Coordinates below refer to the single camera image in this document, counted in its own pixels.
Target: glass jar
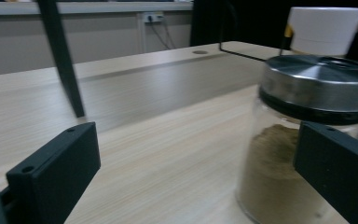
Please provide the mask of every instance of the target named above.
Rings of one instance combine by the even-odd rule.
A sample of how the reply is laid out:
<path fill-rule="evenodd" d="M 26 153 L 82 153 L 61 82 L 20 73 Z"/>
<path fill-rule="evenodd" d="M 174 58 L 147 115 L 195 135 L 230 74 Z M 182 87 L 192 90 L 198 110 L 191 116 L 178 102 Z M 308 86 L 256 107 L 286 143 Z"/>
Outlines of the glass jar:
<path fill-rule="evenodd" d="M 337 212 L 293 166 L 300 120 L 273 110 L 259 98 L 253 113 L 236 192 L 242 210 L 258 223 L 327 223 Z M 358 136 L 358 124 L 334 127 Z"/>
<path fill-rule="evenodd" d="M 328 223 L 337 213 L 293 165 L 301 120 L 358 137 L 358 76 L 351 78 L 329 60 L 336 59 L 287 55 L 266 62 L 236 189 L 242 210 L 254 222 Z"/>

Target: black lid rim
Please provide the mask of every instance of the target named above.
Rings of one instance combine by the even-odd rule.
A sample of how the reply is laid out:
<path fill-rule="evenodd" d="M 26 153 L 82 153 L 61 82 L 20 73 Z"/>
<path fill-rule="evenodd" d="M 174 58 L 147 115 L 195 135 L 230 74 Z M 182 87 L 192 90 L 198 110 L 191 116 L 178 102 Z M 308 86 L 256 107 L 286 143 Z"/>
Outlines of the black lid rim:
<path fill-rule="evenodd" d="M 260 99 L 272 109 L 294 119 L 318 122 L 327 125 L 358 124 L 358 112 L 335 112 L 294 105 L 265 93 L 259 88 Z"/>

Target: brown powder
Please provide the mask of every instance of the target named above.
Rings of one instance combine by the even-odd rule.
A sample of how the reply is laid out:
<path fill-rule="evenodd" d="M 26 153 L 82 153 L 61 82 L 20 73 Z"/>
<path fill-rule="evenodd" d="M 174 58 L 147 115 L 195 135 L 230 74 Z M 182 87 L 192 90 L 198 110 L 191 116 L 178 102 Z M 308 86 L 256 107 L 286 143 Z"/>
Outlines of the brown powder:
<path fill-rule="evenodd" d="M 320 223 L 327 202 L 293 166 L 298 130 L 274 125 L 250 144 L 237 197 L 260 223 Z"/>

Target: table surface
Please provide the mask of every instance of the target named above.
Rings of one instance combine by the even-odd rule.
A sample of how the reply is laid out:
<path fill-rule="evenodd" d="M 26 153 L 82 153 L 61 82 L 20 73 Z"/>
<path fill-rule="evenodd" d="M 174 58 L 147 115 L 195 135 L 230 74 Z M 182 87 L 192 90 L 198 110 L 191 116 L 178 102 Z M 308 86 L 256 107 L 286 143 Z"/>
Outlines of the table surface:
<path fill-rule="evenodd" d="M 77 64 L 82 119 L 54 68 L 1 75 L 0 189 L 5 173 L 47 141 L 95 121 L 102 168 L 66 223 L 251 223 L 234 189 L 263 68 L 216 45 Z"/>

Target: black table leg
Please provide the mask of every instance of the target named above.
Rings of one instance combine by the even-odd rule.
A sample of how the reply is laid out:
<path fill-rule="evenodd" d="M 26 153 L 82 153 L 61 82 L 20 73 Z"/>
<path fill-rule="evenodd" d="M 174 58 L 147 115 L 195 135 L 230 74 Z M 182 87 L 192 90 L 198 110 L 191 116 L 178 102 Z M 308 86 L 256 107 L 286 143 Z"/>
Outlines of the black table leg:
<path fill-rule="evenodd" d="M 63 88 L 76 116 L 78 118 L 84 117 L 85 113 L 76 82 L 75 70 L 72 65 L 71 55 L 62 28 L 61 15 L 58 11 L 56 1 L 37 0 L 37 4 L 39 5 L 41 19 L 45 26 L 48 42 Z"/>

